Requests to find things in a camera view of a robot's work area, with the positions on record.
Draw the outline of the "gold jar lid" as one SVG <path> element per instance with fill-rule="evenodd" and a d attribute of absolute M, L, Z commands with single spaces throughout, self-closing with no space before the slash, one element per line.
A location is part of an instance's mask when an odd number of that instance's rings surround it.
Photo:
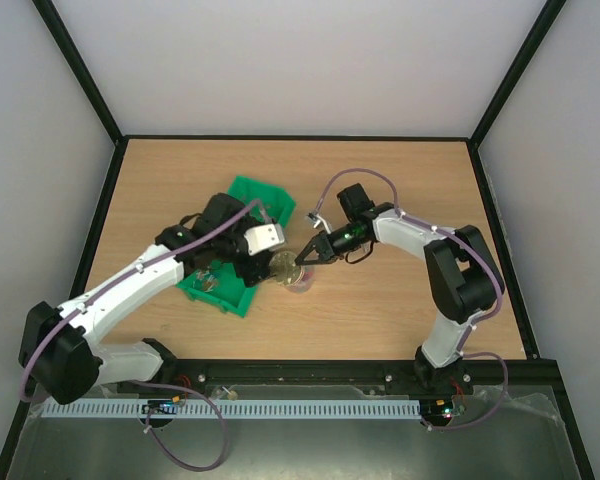
<path fill-rule="evenodd" d="M 304 276 L 304 267 L 296 264 L 297 255 L 291 251 L 279 251 L 269 264 L 274 280 L 285 287 L 299 284 Z"/>

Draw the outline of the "green black bin set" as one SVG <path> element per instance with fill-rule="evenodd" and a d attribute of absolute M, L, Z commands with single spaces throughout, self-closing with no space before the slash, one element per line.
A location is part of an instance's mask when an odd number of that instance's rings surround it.
<path fill-rule="evenodd" d="M 271 250 L 257 254 L 248 247 L 245 233 L 248 229 L 271 221 L 285 227 L 296 203 L 281 187 L 263 183 L 245 176 L 237 176 L 227 194 L 233 199 L 219 220 L 210 215 L 217 211 L 212 206 L 201 213 L 190 214 L 180 220 L 190 224 L 196 236 L 202 236 L 231 218 L 254 199 L 262 202 L 262 209 L 254 207 L 227 230 L 200 247 L 200 256 L 192 266 L 185 268 L 185 277 L 177 287 L 191 301 L 201 301 L 224 313 L 245 317 L 257 291 L 257 286 L 270 277 Z"/>

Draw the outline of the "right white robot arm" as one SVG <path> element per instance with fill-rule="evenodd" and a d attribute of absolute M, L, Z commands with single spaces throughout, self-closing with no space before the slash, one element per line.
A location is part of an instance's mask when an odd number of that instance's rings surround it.
<path fill-rule="evenodd" d="M 424 261 L 437 309 L 434 326 L 415 354 L 418 384 L 435 392 L 464 356 L 464 344 L 481 321 L 499 312 L 506 285 L 481 231 L 449 229 L 412 217 L 392 203 L 375 204 L 361 184 L 337 195 L 348 223 L 324 228 L 295 259 L 298 266 L 347 260 L 364 245 L 399 248 Z"/>

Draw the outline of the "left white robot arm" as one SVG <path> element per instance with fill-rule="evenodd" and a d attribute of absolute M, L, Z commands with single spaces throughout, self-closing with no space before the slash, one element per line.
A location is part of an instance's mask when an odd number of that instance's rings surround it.
<path fill-rule="evenodd" d="M 165 228 L 100 285 L 57 307 L 41 302 L 28 312 L 18 357 L 22 401 L 34 399 L 26 392 L 30 380 L 64 405 L 95 386 L 153 379 L 169 351 L 154 340 L 105 346 L 108 333 L 155 295 L 214 261 L 231 264 L 248 287 L 263 282 L 284 242 L 283 226 L 261 200 L 244 204 L 226 193 L 212 196 L 202 212 Z"/>

